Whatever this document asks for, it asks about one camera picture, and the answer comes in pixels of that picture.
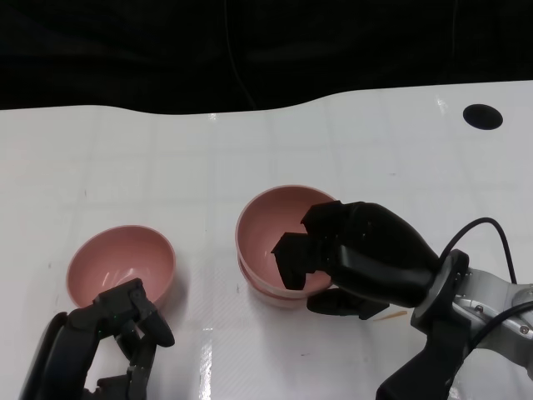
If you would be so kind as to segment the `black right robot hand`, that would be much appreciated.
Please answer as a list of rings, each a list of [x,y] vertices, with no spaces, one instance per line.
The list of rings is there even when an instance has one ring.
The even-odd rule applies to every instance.
[[[310,296],[309,311],[367,320],[394,304],[415,308],[432,286],[439,258],[409,223],[371,202],[309,208],[304,233],[284,233],[272,252],[287,289],[324,272],[332,289]]]

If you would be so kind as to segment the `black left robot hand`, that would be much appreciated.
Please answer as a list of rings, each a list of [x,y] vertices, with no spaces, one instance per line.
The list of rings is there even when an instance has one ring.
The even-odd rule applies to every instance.
[[[85,387],[99,343],[113,337],[129,361],[123,375]],[[58,313],[32,360],[22,399],[144,399],[156,350],[175,343],[172,330],[135,278],[101,292],[91,305]]]

